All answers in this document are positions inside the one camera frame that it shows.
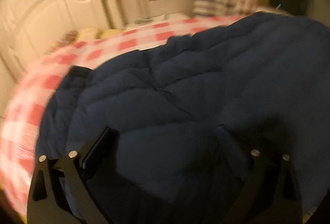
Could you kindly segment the navy blue puffer jacket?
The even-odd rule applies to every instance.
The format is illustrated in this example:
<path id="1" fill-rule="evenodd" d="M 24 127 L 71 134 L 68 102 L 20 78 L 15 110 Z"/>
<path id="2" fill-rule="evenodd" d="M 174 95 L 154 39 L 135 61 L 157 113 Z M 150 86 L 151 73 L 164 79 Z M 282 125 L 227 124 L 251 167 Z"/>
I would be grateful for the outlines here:
<path id="1" fill-rule="evenodd" d="M 226 223 L 242 183 L 215 129 L 283 124 L 303 221 L 329 223 L 329 27 L 257 13 L 176 36 L 92 70 L 74 66 L 42 117 L 36 144 L 58 159 L 106 127 L 116 156 L 88 171 L 87 187 L 114 223 Z"/>

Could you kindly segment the red white checkered bed cover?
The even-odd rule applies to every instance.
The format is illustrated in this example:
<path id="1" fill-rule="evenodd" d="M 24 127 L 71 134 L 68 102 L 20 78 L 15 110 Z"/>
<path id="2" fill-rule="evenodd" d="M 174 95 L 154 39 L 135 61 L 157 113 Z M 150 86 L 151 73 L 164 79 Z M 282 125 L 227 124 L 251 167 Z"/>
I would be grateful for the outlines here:
<path id="1" fill-rule="evenodd" d="M 71 66 L 94 69 L 134 49 L 165 44 L 171 36 L 195 34 L 240 19 L 242 16 L 197 17 L 130 26 L 110 38 L 86 39 L 66 45 L 32 64 L 13 92 L 1 129 L 1 188 L 10 206 L 22 219 L 26 218 L 42 114 Z"/>

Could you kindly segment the colourful patterned pillow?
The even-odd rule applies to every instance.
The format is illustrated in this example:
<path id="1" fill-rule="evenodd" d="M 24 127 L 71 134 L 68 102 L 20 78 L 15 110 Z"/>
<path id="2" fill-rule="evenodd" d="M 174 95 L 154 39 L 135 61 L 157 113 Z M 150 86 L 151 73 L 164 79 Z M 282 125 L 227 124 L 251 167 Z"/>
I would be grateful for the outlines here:
<path id="1" fill-rule="evenodd" d="M 78 32 L 75 30 L 66 32 L 55 42 L 54 46 L 49 49 L 49 53 L 54 52 L 59 48 L 65 47 L 69 44 L 72 44 L 76 40 L 77 36 Z"/>

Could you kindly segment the cream floral pillow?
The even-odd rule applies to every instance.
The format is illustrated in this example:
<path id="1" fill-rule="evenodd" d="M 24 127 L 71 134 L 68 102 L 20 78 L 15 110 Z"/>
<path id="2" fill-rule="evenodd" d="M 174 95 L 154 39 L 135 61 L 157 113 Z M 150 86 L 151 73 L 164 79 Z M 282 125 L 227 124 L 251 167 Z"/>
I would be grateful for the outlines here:
<path id="1" fill-rule="evenodd" d="M 76 41 L 98 39 L 102 31 L 98 28 L 84 28 L 77 32 Z"/>

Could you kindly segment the white wooden bed headboard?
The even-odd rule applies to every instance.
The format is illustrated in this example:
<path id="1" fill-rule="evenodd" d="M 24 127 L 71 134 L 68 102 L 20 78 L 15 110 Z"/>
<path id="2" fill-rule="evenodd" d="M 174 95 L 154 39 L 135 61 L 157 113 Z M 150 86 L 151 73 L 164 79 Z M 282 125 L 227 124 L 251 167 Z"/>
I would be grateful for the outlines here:
<path id="1" fill-rule="evenodd" d="M 5 41 L 1 55 L 15 78 L 43 56 L 64 33 L 84 28 L 124 29 L 118 0 L 35 0 L 15 17 L 1 8 Z"/>

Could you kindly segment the white bedside table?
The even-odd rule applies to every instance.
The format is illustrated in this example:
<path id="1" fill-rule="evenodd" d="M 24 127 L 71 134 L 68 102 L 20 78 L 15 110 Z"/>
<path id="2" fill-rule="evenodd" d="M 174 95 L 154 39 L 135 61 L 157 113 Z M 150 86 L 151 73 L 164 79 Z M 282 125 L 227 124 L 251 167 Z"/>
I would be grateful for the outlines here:
<path id="1" fill-rule="evenodd" d="M 152 26 L 155 24 L 160 24 L 160 23 L 166 23 L 166 22 L 171 22 L 171 21 L 177 21 L 177 20 L 185 20 L 185 19 L 190 19 L 191 17 L 184 14 L 184 13 L 174 13 L 174 14 L 163 14 L 160 16 L 156 16 L 153 18 L 138 18 L 134 20 L 133 22 L 127 24 L 125 27 L 125 31 L 129 30 L 134 30 L 134 29 L 139 29 L 145 26 Z"/>

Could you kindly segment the silver desk lamp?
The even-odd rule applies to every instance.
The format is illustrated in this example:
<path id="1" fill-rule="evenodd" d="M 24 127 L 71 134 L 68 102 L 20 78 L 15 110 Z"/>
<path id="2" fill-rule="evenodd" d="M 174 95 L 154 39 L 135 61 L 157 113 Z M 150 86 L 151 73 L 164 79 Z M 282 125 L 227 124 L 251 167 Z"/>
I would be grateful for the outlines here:
<path id="1" fill-rule="evenodd" d="M 135 0 L 138 8 L 138 18 L 134 21 L 135 25 L 142 26 L 152 22 L 148 9 L 147 0 Z"/>

